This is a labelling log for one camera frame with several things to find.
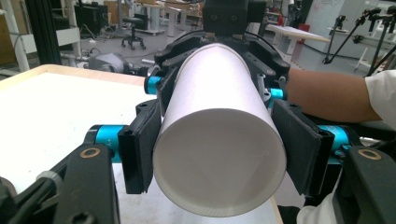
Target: black cable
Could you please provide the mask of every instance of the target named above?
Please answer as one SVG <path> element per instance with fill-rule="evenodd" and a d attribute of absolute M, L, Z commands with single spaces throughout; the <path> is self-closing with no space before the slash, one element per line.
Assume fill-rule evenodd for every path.
<path fill-rule="evenodd" d="M 188 33 L 186 33 L 186 34 L 180 36 L 179 38 L 177 38 L 175 41 L 178 41 L 179 39 L 183 38 L 183 37 L 186 36 L 186 35 L 190 35 L 190 34 L 194 34 L 194 33 L 200 33 L 200 32 L 203 32 L 203 31 L 204 31 L 204 30 L 196 30 L 196 31 L 188 32 Z"/>
<path fill-rule="evenodd" d="M 373 74 L 373 72 L 375 71 L 375 61 L 376 61 L 376 59 L 378 57 L 379 51 L 381 50 L 382 42 L 384 41 L 385 34 L 387 33 L 387 30 L 388 30 L 388 27 L 389 27 L 389 22 L 388 21 L 385 21 L 383 23 L 384 23 L 384 29 L 382 30 L 382 34 L 381 34 L 381 37 L 379 38 L 378 46 L 376 47 L 375 54 L 374 54 L 374 57 L 373 57 L 373 61 L 372 61 L 372 64 L 370 66 L 370 69 L 369 69 L 369 73 L 367 74 L 366 77 L 370 77 Z"/>
<path fill-rule="evenodd" d="M 15 48 L 17 46 L 18 40 L 21 38 L 22 35 L 18 35 L 17 38 L 14 41 L 13 47 Z"/>
<path fill-rule="evenodd" d="M 91 48 L 91 49 L 90 49 L 90 54 L 93 53 L 93 50 L 94 50 L 94 49 L 96 49 L 97 51 L 99 51 L 100 54 L 102 53 L 102 52 L 101 52 L 99 49 L 97 49 L 97 48 Z"/>
<path fill-rule="evenodd" d="M 390 50 L 390 52 L 388 52 L 388 53 L 385 55 L 385 57 L 383 57 L 383 58 L 375 65 L 375 67 L 373 68 L 373 71 L 375 71 L 376 69 L 378 69 L 379 66 L 381 66 L 381 64 L 384 63 L 384 62 L 388 59 L 388 57 L 389 57 L 395 50 L 396 50 L 396 46 L 394 46 L 394 47 Z"/>
<path fill-rule="evenodd" d="M 254 36 L 256 36 L 256 37 L 259 38 L 260 40 L 264 41 L 268 46 L 270 46 L 271 49 L 276 50 L 275 47 L 274 47 L 272 44 L 268 43 L 268 41 L 265 40 L 265 39 L 264 39 L 263 37 L 261 37 L 260 35 L 253 34 L 253 33 L 248 32 L 248 31 L 245 31 L 245 33 L 248 34 L 248 35 L 254 35 Z"/>
<path fill-rule="evenodd" d="M 17 207 L 21 207 L 29 199 L 29 197 L 31 197 L 41 187 L 44 181 L 45 179 L 40 178 L 22 193 L 16 195 L 14 197 L 14 202 Z"/>
<path fill-rule="evenodd" d="M 52 180 L 45 179 L 43 185 L 37 190 L 37 192 L 30 197 L 26 203 L 24 203 L 18 210 L 18 213 L 8 222 L 9 224 L 23 224 L 27 223 L 28 218 L 40 203 L 42 203 L 55 189 L 55 184 Z"/>
<path fill-rule="evenodd" d="M 345 45 L 345 43 L 348 41 L 348 39 L 352 36 L 353 33 L 355 33 L 356 29 L 358 29 L 359 25 L 355 25 L 355 27 L 352 29 L 352 31 L 348 34 L 348 36 L 346 37 L 346 39 L 343 41 L 343 43 L 341 44 L 341 46 L 338 48 L 338 50 L 332 55 L 332 57 L 329 60 L 329 55 L 330 55 L 330 50 L 332 48 L 332 40 L 334 38 L 335 35 L 335 26 L 332 30 L 332 40 L 330 41 L 330 46 L 327 50 L 327 54 L 326 54 L 326 58 L 322 61 L 324 64 L 328 64 L 331 63 L 332 60 L 334 60 L 334 58 L 338 55 L 338 52 L 340 52 L 341 48 Z"/>
<path fill-rule="evenodd" d="M 166 1 L 166 0 L 157 0 L 157 1 L 159 1 L 159 2 L 165 2 L 165 3 L 171 3 L 171 4 L 176 4 L 176 5 L 189 5 L 189 4 L 196 4 L 196 3 L 204 2 L 204 0 L 190 1 L 190 2 L 187 2 L 187 3 L 169 2 L 169 1 Z"/>

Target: screw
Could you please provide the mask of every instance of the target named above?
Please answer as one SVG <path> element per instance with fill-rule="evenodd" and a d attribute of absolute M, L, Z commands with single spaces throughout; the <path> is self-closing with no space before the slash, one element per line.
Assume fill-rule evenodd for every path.
<path fill-rule="evenodd" d="M 230 22 L 235 23 L 238 21 L 238 17 L 237 16 L 231 16 L 230 17 Z"/>
<path fill-rule="evenodd" d="M 90 147 L 79 153 L 79 156 L 84 159 L 90 159 L 99 155 L 100 149 L 97 147 Z"/>
<path fill-rule="evenodd" d="M 379 153 L 372 151 L 371 149 L 359 149 L 358 150 L 359 154 L 361 156 L 365 157 L 366 159 L 373 160 L 373 161 L 379 161 L 382 159 L 382 156 L 379 155 Z"/>

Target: table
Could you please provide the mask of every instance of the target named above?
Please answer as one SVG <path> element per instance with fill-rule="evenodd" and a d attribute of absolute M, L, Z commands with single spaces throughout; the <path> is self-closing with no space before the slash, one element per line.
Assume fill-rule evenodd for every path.
<path fill-rule="evenodd" d="M 286 52 L 287 55 L 284 56 L 284 59 L 289 59 L 289 61 L 290 61 L 291 54 L 294 52 L 294 48 L 295 48 L 298 40 L 309 39 L 309 40 L 316 40 L 316 41 L 320 41 L 320 42 L 330 43 L 330 40 L 323 36 L 314 35 L 314 34 L 306 32 L 306 31 L 295 29 L 295 28 L 289 27 L 289 26 L 278 26 L 278 25 L 270 24 L 270 25 L 267 25 L 266 29 L 276 33 L 276 36 L 273 41 L 274 45 L 279 44 L 280 37 L 282 35 L 287 36 L 290 39 L 289 47 Z"/>
<path fill-rule="evenodd" d="M 87 69 L 42 65 L 0 81 L 0 176 L 21 192 L 82 143 L 93 124 L 129 124 L 134 107 L 155 96 L 144 79 Z M 237 217 L 200 217 L 169 201 L 153 179 L 147 194 L 127 195 L 113 164 L 122 223 L 282 223 L 271 198 Z"/>

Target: black stand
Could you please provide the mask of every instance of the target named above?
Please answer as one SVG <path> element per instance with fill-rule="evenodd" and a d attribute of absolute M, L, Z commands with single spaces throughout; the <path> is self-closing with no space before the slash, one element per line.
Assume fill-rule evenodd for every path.
<path fill-rule="evenodd" d="M 374 55 L 374 57 L 373 57 L 373 61 L 372 61 L 372 64 L 371 64 L 371 66 L 370 66 L 370 70 L 369 70 L 369 73 L 367 74 L 367 77 L 370 77 L 370 76 L 373 74 L 373 72 L 374 72 L 379 66 L 381 66 L 381 64 L 382 64 L 382 63 L 393 53 L 393 51 L 395 50 L 395 47 L 393 47 L 393 49 L 392 49 L 388 54 L 386 54 L 386 56 L 385 56 L 384 58 L 382 58 L 377 64 L 375 64 L 375 60 L 376 60 L 376 58 L 378 57 L 379 51 L 381 50 L 381 46 L 382 46 L 382 43 L 384 42 L 385 34 L 387 33 L 388 28 L 389 28 L 389 33 L 390 33 L 390 34 L 393 33 L 393 30 L 394 30 L 395 22 L 396 22 L 396 21 L 395 21 L 395 14 L 394 14 L 394 13 L 392 13 L 392 14 L 393 14 L 392 16 L 384 16 L 384 17 L 377 17 L 377 18 L 375 18 L 376 20 L 383 20 L 384 30 L 382 31 L 381 37 L 380 37 L 379 42 L 378 42 L 378 46 L 376 47 L 375 55 Z M 372 31 L 373 28 L 374 28 L 374 22 L 375 22 L 375 21 L 372 21 L 372 25 L 370 26 L 370 31 Z"/>
<path fill-rule="evenodd" d="M 41 64 L 62 64 L 49 0 L 26 0 L 38 59 Z"/>
<path fill-rule="evenodd" d="M 343 20 L 346 18 L 345 16 L 339 16 L 336 20 L 335 20 L 335 25 L 332 28 L 332 39 L 330 41 L 330 46 L 327 50 L 327 54 L 326 54 L 326 58 L 323 59 L 323 63 L 324 64 L 328 64 L 331 63 L 332 60 L 335 58 L 335 56 L 337 56 L 337 54 L 340 52 L 341 48 L 345 45 L 345 43 L 348 41 L 348 39 L 353 35 L 353 33 L 356 31 L 356 29 L 358 29 L 358 27 L 360 25 L 363 25 L 366 22 L 366 17 L 370 16 L 372 17 L 374 14 L 381 12 L 381 8 L 376 7 L 373 10 L 369 10 L 366 9 L 363 11 L 362 15 L 355 21 L 355 27 L 352 29 L 352 31 L 349 33 L 349 35 L 346 37 L 346 39 L 344 40 L 344 42 L 341 44 L 341 46 L 338 48 L 338 50 L 334 53 L 334 55 L 332 56 L 332 58 L 329 60 L 329 55 L 330 55 L 330 50 L 332 48 L 332 41 L 334 39 L 334 34 L 335 34 L 335 30 L 337 27 L 342 27 L 342 22 Z"/>

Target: floor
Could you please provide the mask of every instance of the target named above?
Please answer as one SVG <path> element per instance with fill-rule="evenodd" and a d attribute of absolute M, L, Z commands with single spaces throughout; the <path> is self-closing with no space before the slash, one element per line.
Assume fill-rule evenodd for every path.
<path fill-rule="evenodd" d="M 152 68 L 153 64 L 147 63 L 153 61 L 153 54 L 157 52 L 159 49 L 165 48 L 168 43 L 171 43 L 174 38 L 167 36 L 167 27 L 161 26 L 161 29 L 164 30 L 163 34 L 159 35 L 148 35 L 137 33 L 138 36 L 144 38 L 146 49 L 141 49 L 138 44 L 135 44 L 135 50 L 131 50 L 128 47 L 123 47 L 121 45 L 121 39 L 116 38 L 112 35 L 101 35 L 99 38 L 95 40 L 92 39 L 82 39 L 81 47 L 83 52 L 90 52 L 91 55 L 95 55 L 98 53 L 110 53 L 115 52 L 119 53 L 123 56 L 123 58 L 132 63 L 134 65 L 147 66 Z M 129 34 L 130 30 L 123 31 L 124 34 Z M 176 28 L 175 36 L 182 35 L 183 31 Z M 274 38 L 273 33 L 265 33 L 264 38 L 267 39 L 270 43 Z M 279 46 L 282 49 L 282 45 L 286 46 L 288 43 L 288 39 L 283 38 L 281 41 L 281 45 Z M 322 60 L 325 55 L 321 52 L 318 52 L 314 49 L 311 49 L 305 45 L 298 44 L 296 46 L 295 53 L 292 55 L 292 66 L 302 68 L 305 70 L 316 70 L 316 71 L 333 71 L 338 73 L 345 73 L 354 76 L 363 77 L 366 72 L 357 70 L 354 71 L 354 67 L 357 63 L 357 59 L 336 57 L 332 63 L 323 64 Z M 38 60 L 35 58 L 35 55 L 32 56 L 31 60 L 32 67 L 38 66 Z M 64 65 L 68 65 L 69 62 L 64 60 Z M 18 70 L 17 68 L 9 66 L 7 69 Z M 304 198 L 299 196 L 296 192 L 290 178 L 286 175 L 284 182 L 279 187 L 278 191 L 275 194 L 276 201 L 281 205 L 294 205 L 301 207 L 304 203 Z"/>

